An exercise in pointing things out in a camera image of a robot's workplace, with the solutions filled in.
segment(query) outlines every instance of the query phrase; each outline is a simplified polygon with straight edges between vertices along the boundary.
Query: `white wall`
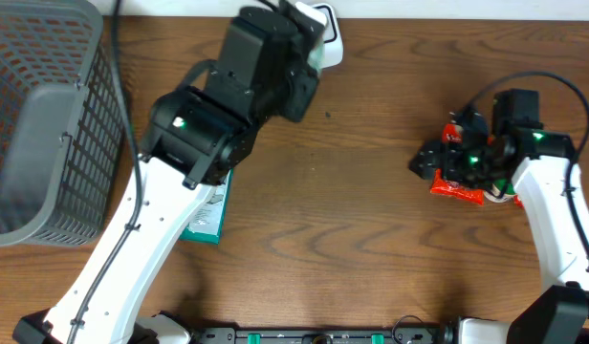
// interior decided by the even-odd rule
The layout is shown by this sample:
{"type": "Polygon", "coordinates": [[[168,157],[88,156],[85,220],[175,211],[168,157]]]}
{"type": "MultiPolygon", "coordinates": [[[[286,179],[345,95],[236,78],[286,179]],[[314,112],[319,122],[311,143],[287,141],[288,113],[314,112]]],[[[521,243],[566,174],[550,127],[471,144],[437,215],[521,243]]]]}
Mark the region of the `white wall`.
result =
{"type": "MultiPolygon", "coordinates": [[[[90,0],[108,14],[113,0],[90,0]]],[[[252,0],[123,0],[136,15],[234,16],[252,0]]],[[[589,20],[589,0],[327,0],[343,18],[589,20]]]]}

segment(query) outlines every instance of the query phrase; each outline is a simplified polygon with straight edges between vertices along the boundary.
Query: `wood grain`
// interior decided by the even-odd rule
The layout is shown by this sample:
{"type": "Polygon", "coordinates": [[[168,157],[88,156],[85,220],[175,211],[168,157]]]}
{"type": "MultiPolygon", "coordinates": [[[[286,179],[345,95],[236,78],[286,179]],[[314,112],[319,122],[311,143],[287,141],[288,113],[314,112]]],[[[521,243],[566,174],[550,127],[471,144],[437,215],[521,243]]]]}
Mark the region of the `wood grain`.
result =
{"type": "MultiPolygon", "coordinates": [[[[154,100],[192,63],[218,54],[228,22],[123,21],[123,77],[138,137],[154,100]]],[[[379,327],[409,313],[510,321],[536,299],[524,212],[430,195],[406,165],[439,135],[449,111],[502,75],[549,70],[589,96],[589,23],[340,25],[344,60],[324,72],[305,120],[272,119],[237,167],[221,244],[178,243],[143,314],[168,310],[242,327],[379,327]]],[[[505,87],[513,86],[541,91],[547,127],[580,138],[582,110],[563,87],[539,78],[505,87]]],[[[589,145],[581,164],[589,205],[589,145]]],[[[125,154],[115,200],[129,170],[125,154]]],[[[58,301],[92,249],[0,248],[0,342],[9,342],[21,315],[58,301]]]]}

